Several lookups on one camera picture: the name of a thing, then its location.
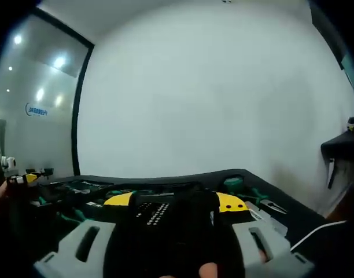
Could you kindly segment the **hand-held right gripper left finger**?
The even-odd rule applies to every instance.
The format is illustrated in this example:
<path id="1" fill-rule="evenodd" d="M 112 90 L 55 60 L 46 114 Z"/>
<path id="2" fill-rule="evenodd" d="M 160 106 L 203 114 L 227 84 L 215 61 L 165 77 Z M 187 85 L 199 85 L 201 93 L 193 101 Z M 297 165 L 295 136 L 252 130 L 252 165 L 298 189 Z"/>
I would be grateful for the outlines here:
<path id="1" fill-rule="evenodd" d="M 132 241 L 135 193 L 116 195 L 34 263 L 39 277 L 132 277 L 138 256 Z"/>

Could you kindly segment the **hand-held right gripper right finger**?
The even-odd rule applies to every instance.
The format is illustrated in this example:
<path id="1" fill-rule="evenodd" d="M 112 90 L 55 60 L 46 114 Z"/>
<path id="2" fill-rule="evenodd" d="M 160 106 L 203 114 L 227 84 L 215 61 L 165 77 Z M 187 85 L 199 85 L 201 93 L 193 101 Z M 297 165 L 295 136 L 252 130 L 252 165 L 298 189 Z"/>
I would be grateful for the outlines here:
<path id="1" fill-rule="evenodd" d="M 256 220 L 238 197 L 215 193 L 219 277 L 307 277 L 314 264 L 290 250 L 267 221 Z"/>

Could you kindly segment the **person's right hand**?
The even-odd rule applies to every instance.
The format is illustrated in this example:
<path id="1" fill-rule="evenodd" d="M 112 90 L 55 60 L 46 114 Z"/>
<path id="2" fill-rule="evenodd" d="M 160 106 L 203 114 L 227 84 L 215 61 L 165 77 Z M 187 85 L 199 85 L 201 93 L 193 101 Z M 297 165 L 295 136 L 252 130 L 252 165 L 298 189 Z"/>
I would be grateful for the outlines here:
<path id="1" fill-rule="evenodd" d="M 198 271 L 200 278 L 218 278 L 218 267 L 214 262 L 203 264 Z"/>

